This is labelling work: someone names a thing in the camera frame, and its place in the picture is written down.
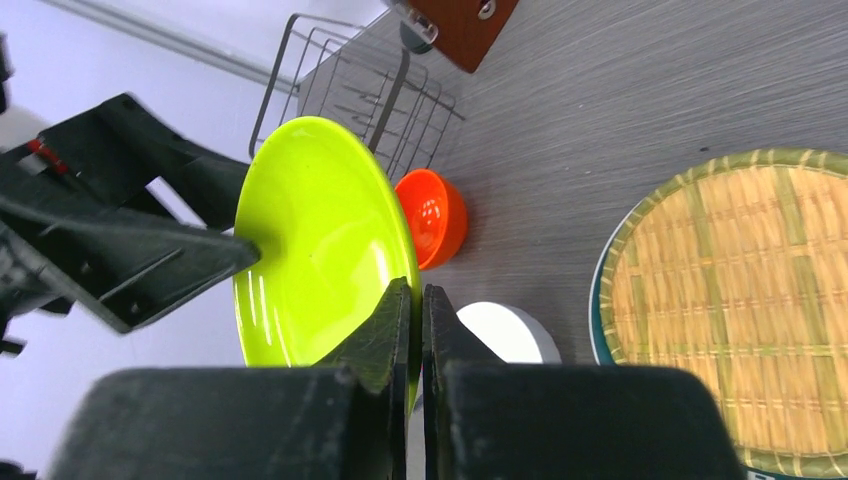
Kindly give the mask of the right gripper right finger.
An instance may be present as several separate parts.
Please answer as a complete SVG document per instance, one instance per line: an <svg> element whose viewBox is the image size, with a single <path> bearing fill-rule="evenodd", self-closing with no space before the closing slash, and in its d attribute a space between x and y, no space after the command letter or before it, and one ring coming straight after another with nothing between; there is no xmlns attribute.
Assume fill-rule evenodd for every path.
<svg viewBox="0 0 848 480"><path fill-rule="evenodd" d="M423 293L429 479L741 479L705 385L666 367L509 364Z"/></svg>

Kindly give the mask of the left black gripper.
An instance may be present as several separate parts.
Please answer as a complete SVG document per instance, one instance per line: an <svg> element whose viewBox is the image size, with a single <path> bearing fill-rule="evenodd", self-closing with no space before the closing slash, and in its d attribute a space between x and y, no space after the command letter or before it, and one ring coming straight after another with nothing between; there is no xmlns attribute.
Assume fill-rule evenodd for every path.
<svg viewBox="0 0 848 480"><path fill-rule="evenodd" d="M163 179L210 228L233 227L248 165L180 136L128 93L39 133L44 153L3 152L17 167L74 193L163 216L139 198ZM79 179L71 174L78 174ZM255 264L251 242L150 214L81 198L37 206L1 201L1 353L26 342L11 320L32 310L67 314L81 303L126 334L158 321L224 279Z"/></svg>

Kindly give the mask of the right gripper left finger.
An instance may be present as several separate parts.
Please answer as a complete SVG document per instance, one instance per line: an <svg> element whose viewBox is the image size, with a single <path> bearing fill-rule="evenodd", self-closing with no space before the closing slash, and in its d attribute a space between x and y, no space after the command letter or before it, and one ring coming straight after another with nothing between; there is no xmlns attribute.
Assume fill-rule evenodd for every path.
<svg viewBox="0 0 848 480"><path fill-rule="evenodd" d="M98 380L53 479L384 479L401 460L412 291L309 367L126 369Z"/></svg>

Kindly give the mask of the lime green plate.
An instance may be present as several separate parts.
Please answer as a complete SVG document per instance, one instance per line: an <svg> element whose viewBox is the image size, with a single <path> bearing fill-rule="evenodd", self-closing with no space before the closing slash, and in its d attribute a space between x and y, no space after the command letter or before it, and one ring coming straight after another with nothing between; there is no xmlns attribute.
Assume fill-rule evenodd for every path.
<svg viewBox="0 0 848 480"><path fill-rule="evenodd" d="M421 280L405 215L364 143L327 118L284 123L248 168L234 234L261 254L233 279L245 363L345 364L384 389L394 322L368 319L396 279L419 307Z"/></svg>

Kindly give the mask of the black wire dish rack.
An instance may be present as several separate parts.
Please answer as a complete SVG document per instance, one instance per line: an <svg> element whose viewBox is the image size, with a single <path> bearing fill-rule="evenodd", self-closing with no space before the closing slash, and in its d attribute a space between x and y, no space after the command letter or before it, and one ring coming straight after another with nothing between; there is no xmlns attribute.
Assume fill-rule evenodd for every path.
<svg viewBox="0 0 848 480"><path fill-rule="evenodd" d="M350 130L392 183L431 167L449 129L465 119L456 97L400 42L360 25L294 13L273 60L249 154L301 116Z"/></svg>

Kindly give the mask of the woven bamboo tray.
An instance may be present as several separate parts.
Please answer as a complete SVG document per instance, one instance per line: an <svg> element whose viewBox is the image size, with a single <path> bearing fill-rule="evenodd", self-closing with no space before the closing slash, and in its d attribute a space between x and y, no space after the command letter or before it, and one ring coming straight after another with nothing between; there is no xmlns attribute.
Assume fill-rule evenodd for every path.
<svg viewBox="0 0 848 480"><path fill-rule="evenodd" d="M710 391L733 447L847 466L847 157L771 147L710 159L635 206L605 262L618 366Z"/></svg>

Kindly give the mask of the white bowl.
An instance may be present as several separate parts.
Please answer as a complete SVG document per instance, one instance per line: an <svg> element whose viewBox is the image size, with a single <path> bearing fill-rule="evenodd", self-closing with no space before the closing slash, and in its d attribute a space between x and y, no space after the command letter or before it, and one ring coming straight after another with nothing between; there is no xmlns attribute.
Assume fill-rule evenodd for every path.
<svg viewBox="0 0 848 480"><path fill-rule="evenodd" d="M457 311L460 322L507 363L561 364L554 339L539 321L518 307L496 302L474 302ZM423 416L423 377L409 421L406 478L426 478Z"/></svg>

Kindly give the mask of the orange bowl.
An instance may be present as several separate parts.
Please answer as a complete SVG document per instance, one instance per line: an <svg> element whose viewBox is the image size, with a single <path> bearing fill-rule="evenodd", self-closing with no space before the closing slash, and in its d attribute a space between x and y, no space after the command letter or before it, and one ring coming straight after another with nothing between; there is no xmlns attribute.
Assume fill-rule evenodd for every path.
<svg viewBox="0 0 848 480"><path fill-rule="evenodd" d="M468 210L453 183L431 169L407 173L395 186L406 216L421 270L438 268L462 247L469 228Z"/></svg>

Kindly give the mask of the brown metronome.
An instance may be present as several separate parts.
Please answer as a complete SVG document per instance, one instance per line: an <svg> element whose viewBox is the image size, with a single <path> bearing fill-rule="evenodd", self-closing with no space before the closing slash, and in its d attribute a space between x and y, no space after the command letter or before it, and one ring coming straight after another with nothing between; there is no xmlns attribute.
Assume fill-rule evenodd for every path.
<svg viewBox="0 0 848 480"><path fill-rule="evenodd" d="M517 0L384 0L432 50L474 73L518 5Z"/></svg>

